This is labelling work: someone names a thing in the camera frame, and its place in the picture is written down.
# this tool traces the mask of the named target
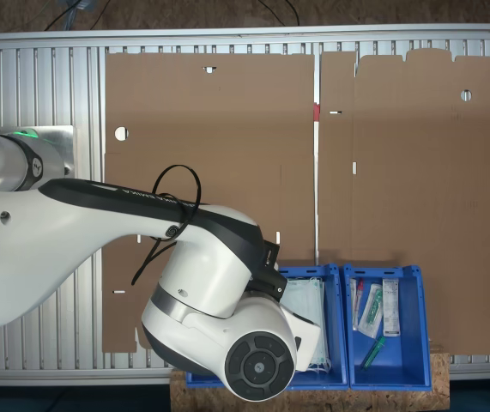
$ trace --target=plastic packaging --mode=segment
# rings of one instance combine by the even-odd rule
[[[383,279],[384,297],[384,336],[400,336],[399,327],[399,281]]]
[[[324,282],[318,277],[289,280],[281,303],[294,313],[321,327],[321,335],[308,371],[328,372],[331,364],[324,327]]]
[[[353,327],[357,330],[355,326],[355,301],[357,300],[357,280],[355,278],[349,279],[349,293],[351,294],[351,311],[353,313]]]
[[[359,286],[357,287],[357,294],[355,296],[354,304],[354,330],[357,330],[359,326],[359,308],[361,306],[361,298],[363,297],[363,280],[359,280]]]
[[[378,334],[378,328],[382,321],[382,286],[376,283],[371,285],[371,290],[366,301],[365,311],[359,322],[359,332],[374,339]]]
[[[376,343],[374,343],[374,346],[369,351],[368,355],[366,356],[365,361],[363,362],[363,369],[368,369],[368,367],[372,364],[372,361],[374,361],[374,358],[376,358],[376,355],[378,354],[380,349],[384,347],[384,343],[385,337],[379,337]]]

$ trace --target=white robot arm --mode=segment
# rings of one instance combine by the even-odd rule
[[[44,301],[103,245],[128,234],[165,237],[184,221],[181,208],[194,206],[79,179],[0,192],[0,325]],[[320,329],[278,303],[286,281],[268,251],[252,219],[201,205],[142,316],[154,351],[217,375],[246,400],[283,391],[307,369]]]

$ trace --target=cable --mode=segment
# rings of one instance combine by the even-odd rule
[[[55,19],[52,21],[52,23],[50,23],[48,26],[46,26],[46,28],[45,28],[45,32],[47,32],[47,31],[48,31],[48,29],[49,29],[50,27],[52,27],[52,26],[53,26],[53,25],[56,23],[56,21],[58,21],[59,19],[61,19],[62,17],[64,17],[64,16],[65,16],[67,13],[69,13],[69,12],[70,12],[72,9],[74,9],[76,6],[78,6],[78,5],[79,5],[79,3],[80,3],[81,1],[82,1],[82,0],[77,0],[76,2],[74,2],[74,3],[73,3],[73,5],[72,5],[72,6],[69,6],[69,7],[68,7],[68,8],[67,8],[67,9],[66,9],[66,10],[65,10],[65,11],[64,11],[64,12],[63,12],[61,15],[59,15],[58,17],[56,17],[56,18],[55,18]]]
[[[293,4],[290,3],[288,0],[285,0],[285,2],[287,2],[287,4],[290,6],[290,8],[293,10],[294,12],[294,15],[296,16],[296,23],[298,24],[299,26],[299,16],[298,16],[298,12],[296,11],[296,9],[294,8]]]
[[[161,193],[161,194],[157,195],[157,188],[159,187],[160,181],[162,180],[162,178],[164,178],[165,174],[169,170],[171,170],[171,169],[173,169],[175,167],[185,167],[187,170],[189,170],[191,172],[191,174],[193,175],[193,177],[195,178],[195,183],[197,184],[197,198],[195,199],[195,204],[193,205],[193,209],[191,209],[191,212],[190,213],[187,212],[187,208],[184,206],[184,204],[177,197],[175,197],[174,195],[171,195],[170,193]],[[132,282],[131,282],[132,286],[134,286],[134,284],[136,283],[136,281],[138,280],[138,278],[142,275],[143,271],[148,266],[148,264],[150,264],[151,262],[153,262],[153,260],[155,258],[157,258],[162,252],[167,251],[171,247],[175,246],[176,243],[178,243],[178,242],[173,242],[170,245],[163,247],[160,251],[156,252],[157,251],[157,248],[160,245],[160,242],[167,242],[169,240],[175,240],[185,230],[185,228],[187,227],[187,225],[189,225],[190,222],[195,217],[195,214],[197,213],[197,211],[199,209],[199,205],[201,204],[201,194],[202,194],[202,191],[201,191],[201,180],[199,179],[199,177],[197,176],[197,174],[195,173],[195,171],[193,169],[191,169],[190,167],[187,167],[186,165],[172,165],[170,167],[167,167],[159,175],[159,177],[155,181],[155,184],[153,186],[153,190],[151,191],[151,193],[153,193],[154,195],[157,195],[159,197],[170,197],[172,200],[174,200],[178,204],[178,206],[180,207],[180,209],[182,211],[182,214],[185,216],[185,219],[184,219],[184,222],[182,223],[182,226],[180,226],[174,233],[172,233],[172,234],[169,233],[171,231],[171,228],[169,228],[166,231],[166,236],[168,236],[167,239],[154,238],[153,236],[151,237],[151,239],[153,239],[155,241],[155,244],[153,245],[153,247],[149,251],[149,253],[146,256],[146,258],[143,260],[143,264],[140,267],[140,269],[138,269],[138,271],[136,272],[136,274],[132,278]]]
[[[61,391],[57,395],[57,397],[54,398],[54,401],[50,404],[50,406],[45,409],[45,412],[52,412],[54,410],[54,408],[56,408],[59,401],[62,400],[62,397],[64,397],[67,394],[67,392],[69,392],[69,390],[70,390],[70,387],[67,387],[63,391]]]
[[[267,10],[269,10],[269,11],[271,12],[271,14],[272,14],[272,15],[274,15],[274,16],[275,16],[275,18],[276,18],[276,19],[277,19],[277,20],[278,20],[278,21],[279,21],[279,22],[280,22],[280,23],[281,23],[283,26],[286,26],[286,24],[285,24],[285,23],[283,23],[283,22],[281,21],[281,19],[280,19],[280,18],[279,18],[279,17],[278,17],[278,16],[275,14],[275,11],[273,11],[272,9],[270,9],[270,8],[269,8],[269,6],[268,6],[266,3],[264,3],[262,0],[258,0],[258,2],[260,2],[260,3],[261,3],[261,4],[262,4],[262,5],[263,5],[263,6],[264,6],[264,7],[265,7]]]
[[[98,21],[100,21],[101,19],[101,16],[104,15],[104,13],[106,12],[106,9],[107,9],[107,6],[109,5],[109,3],[111,2],[111,0],[107,0],[107,3],[106,5],[104,6],[104,8],[101,10],[101,13],[100,15],[98,16],[98,18],[96,19],[96,22],[91,26],[90,30],[94,29],[94,27],[96,27],[96,24],[98,24]]]

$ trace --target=brown cardboard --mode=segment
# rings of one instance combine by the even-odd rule
[[[430,338],[490,354],[490,58],[354,62],[323,54],[320,259],[418,264]]]
[[[313,56],[107,55],[106,182],[151,191],[163,169],[187,165],[203,202],[246,213],[267,240],[281,233],[281,264],[312,264],[312,102]],[[159,191],[193,200],[196,185],[177,168]],[[130,280],[152,244],[131,236],[104,247],[104,352],[136,351],[135,328],[149,348],[140,317],[170,252]]]

